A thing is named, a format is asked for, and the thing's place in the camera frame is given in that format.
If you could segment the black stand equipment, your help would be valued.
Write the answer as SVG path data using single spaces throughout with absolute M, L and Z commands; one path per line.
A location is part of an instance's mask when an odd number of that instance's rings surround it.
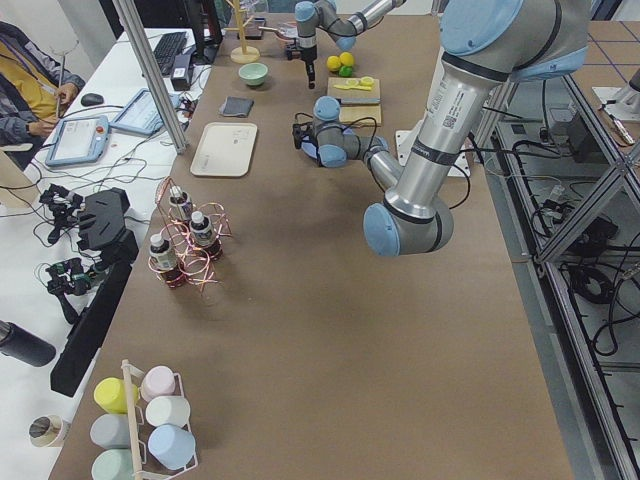
M 86 197 L 78 215 L 78 247 L 97 252 L 99 259 L 88 268 L 71 258 L 48 269 L 48 291 L 72 325 L 50 383 L 53 391 L 68 397 L 76 393 L 103 344 L 139 252 L 134 233 L 125 225 L 129 207 L 126 192 L 116 187 Z

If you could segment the grey folded cloth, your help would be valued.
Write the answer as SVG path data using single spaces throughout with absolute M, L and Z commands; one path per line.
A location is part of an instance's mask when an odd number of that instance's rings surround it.
M 252 99 L 227 96 L 219 108 L 219 113 L 223 117 L 247 118 L 253 105 Z

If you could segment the rear dark bottle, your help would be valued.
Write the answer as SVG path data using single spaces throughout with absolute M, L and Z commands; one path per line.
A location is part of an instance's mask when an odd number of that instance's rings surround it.
M 189 194 L 180 186 L 173 185 L 169 190 L 169 203 L 181 221 L 189 221 L 193 212 L 193 203 Z

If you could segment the green lime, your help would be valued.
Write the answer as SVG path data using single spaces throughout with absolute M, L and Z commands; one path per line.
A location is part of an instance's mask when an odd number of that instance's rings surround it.
M 339 69 L 338 75 L 343 78 L 348 78 L 352 76 L 353 69 L 350 66 L 342 66 Z

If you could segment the front dark bottle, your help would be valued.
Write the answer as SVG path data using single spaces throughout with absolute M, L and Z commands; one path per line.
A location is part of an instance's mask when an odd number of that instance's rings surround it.
M 160 272 L 168 272 L 178 266 L 178 258 L 173 244 L 160 233 L 150 237 L 149 255 L 153 265 Z

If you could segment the blue round plate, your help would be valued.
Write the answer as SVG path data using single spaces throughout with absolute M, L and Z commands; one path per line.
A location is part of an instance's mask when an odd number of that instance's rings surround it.
M 301 143 L 301 150 L 311 158 L 315 163 L 318 163 L 317 147 L 310 141 L 303 141 Z

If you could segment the black computer mouse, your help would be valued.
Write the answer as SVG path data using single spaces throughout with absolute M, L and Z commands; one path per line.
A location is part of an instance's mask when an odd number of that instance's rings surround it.
M 84 107 L 99 106 L 104 102 L 104 97 L 97 93 L 86 93 L 80 99 L 80 103 Z

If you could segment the grey cup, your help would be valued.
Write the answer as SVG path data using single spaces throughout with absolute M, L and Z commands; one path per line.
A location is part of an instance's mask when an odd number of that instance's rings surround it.
M 91 441 L 103 449 L 130 447 L 128 418 L 124 414 L 104 414 L 90 428 Z

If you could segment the middle dark bottle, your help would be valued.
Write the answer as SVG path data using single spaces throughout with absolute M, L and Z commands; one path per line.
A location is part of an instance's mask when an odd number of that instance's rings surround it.
M 199 210 L 191 213 L 189 222 L 191 234 L 195 243 L 201 248 L 209 248 L 215 242 L 215 235 L 210 218 Z

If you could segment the black thermos bottle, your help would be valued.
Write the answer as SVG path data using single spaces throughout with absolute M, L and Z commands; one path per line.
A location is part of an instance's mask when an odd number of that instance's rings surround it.
M 55 347 L 11 322 L 1 322 L 1 353 L 34 367 L 42 367 L 56 356 Z

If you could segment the teach pendant tablet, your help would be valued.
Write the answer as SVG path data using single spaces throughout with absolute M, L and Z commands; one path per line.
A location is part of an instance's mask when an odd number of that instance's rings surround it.
M 45 165 L 61 167 L 96 162 L 108 140 L 109 120 L 104 115 L 64 119 L 56 127 Z

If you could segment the green bowl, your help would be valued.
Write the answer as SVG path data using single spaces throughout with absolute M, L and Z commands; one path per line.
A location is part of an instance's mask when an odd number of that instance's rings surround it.
M 249 87 L 258 87 L 263 85 L 268 73 L 268 67 L 260 62 L 245 64 L 238 70 L 240 79 Z

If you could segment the black handled knife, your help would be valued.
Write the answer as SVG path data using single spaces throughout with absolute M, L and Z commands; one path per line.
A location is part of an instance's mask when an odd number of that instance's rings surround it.
M 381 103 L 380 98 L 338 98 L 338 102 L 346 107 L 374 106 Z

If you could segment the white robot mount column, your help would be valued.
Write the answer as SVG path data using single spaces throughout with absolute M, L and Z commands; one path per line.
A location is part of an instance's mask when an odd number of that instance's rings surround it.
M 440 18 L 447 4 L 448 4 L 448 1 L 432 1 L 430 14 L 434 17 Z M 442 56 L 442 53 L 443 53 L 443 48 L 440 48 L 438 52 L 438 59 L 436 60 L 436 63 L 435 63 L 435 70 L 432 76 L 431 86 L 429 89 L 428 100 L 426 102 L 426 109 L 428 109 L 431 106 L 438 92 L 440 81 L 444 75 L 444 69 L 440 59 L 440 57 Z M 411 145 L 413 141 L 417 138 L 417 134 L 419 133 L 419 130 L 425 119 L 426 119 L 426 114 L 423 115 L 423 118 L 416 123 L 416 125 L 412 128 L 411 131 L 398 130 L 395 133 L 396 150 L 399 156 L 399 162 L 402 166 L 404 166 L 407 162 Z M 470 171 L 468 157 L 469 155 L 467 153 L 461 153 L 456 159 L 456 162 L 452 167 L 452 169 L 449 171 L 448 175 L 453 177 L 465 177 L 467 180 L 469 180 L 471 171 Z

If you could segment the black power adapter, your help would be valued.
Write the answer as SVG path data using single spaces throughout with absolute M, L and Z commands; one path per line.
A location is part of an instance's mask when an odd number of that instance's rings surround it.
M 170 82 L 175 91 L 187 91 L 191 87 L 193 65 L 190 54 L 180 54 L 174 58 Z

